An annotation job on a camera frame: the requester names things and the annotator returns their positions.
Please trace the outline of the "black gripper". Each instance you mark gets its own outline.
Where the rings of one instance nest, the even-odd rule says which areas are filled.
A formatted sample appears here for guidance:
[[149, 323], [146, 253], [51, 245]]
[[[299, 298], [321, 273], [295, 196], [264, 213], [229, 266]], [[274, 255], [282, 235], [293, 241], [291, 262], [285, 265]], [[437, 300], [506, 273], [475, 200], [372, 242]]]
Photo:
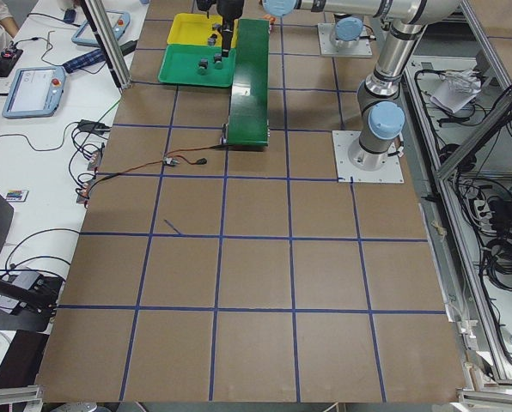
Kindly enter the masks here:
[[234, 37], [235, 21], [242, 16], [243, 0], [197, 0], [198, 10], [208, 12], [215, 5], [217, 13], [222, 17], [222, 57], [227, 58]]

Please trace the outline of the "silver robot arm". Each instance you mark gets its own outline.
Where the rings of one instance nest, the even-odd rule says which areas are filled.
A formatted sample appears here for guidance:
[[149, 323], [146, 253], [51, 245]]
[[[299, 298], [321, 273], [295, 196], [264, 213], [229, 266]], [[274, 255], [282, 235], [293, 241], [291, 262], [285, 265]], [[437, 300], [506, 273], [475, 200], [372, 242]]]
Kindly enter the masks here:
[[441, 21], [459, 6], [458, 1], [264, 1], [265, 11], [283, 17], [295, 9], [311, 12], [390, 17], [385, 44], [374, 71], [361, 83], [357, 100], [363, 130], [348, 149], [350, 162], [365, 171], [384, 166], [390, 145], [405, 124], [403, 110], [393, 101], [400, 78], [425, 28]]
[[[301, 7], [301, 1], [262, 1], [265, 11], [275, 17], [282, 17], [294, 9]], [[245, 2], [242, 0], [197, 1], [199, 11], [206, 13], [216, 6], [217, 13], [222, 17], [219, 33], [222, 36], [222, 56], [227, 58], [231, 50], [235, 22], [241, 18]], [[363, 32], [363, 18], [352, 15], [341, 15], [335, 23], [334, 41], [352, 41], [359, 39]]]

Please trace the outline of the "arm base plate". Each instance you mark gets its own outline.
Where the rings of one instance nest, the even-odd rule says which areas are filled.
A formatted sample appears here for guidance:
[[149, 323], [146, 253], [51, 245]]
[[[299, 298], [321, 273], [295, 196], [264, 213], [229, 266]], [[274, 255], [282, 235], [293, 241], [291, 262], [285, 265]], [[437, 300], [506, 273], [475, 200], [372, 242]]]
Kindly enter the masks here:
[[370, 42], [364, 38], [367, 35], [365, 28], [358, 39], [343, 41], [335, 38], [334, 23], [319, 23], [318, 35], [322, 56], [333, 58], [371, 58], [373, 56]]
[[349, 147], [358, 140], [358, 130], [334, 130], [333, 149], [338, 182], [370, 184], [403, 184], [399, 157], [387, 157], [383, 167], [377, 171], [366, 171], [356, 167], [349, 158]]

